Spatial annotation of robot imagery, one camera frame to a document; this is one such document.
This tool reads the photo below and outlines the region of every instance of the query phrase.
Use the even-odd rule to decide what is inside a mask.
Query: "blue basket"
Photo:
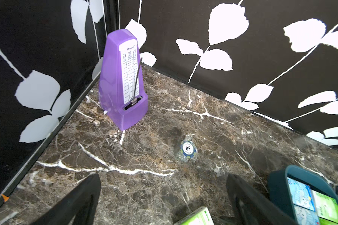
[[[338,197],[329,184],[320,176],[295,165],[289,165],[284,170],[278,170],[269,174],[269,197],[278,208],[297,221],[290,194],[287,177],[305,183],[315,191],[334,198],[338,204]]]

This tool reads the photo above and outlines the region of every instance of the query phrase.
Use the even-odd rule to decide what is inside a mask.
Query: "marble countertop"
[[[90,173],[102,190],[95,224],[173,224],[200,206],[233,215],[228,173],[265,196],[270,172],[295,164],[338,183],[338,151],[143,68],[149,110],[124,132],[103,114],[96,85],[0,208],[4,224],[40,217]],[[195,162],[174,151],[194,134]]]

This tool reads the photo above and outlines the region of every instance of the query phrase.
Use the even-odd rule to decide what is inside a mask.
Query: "purple metronome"
[[[139,122],[148,111],[140,63],[138,41],[133,34],[120,29],[108,35],[99,80],[99,101],[120,130]]]

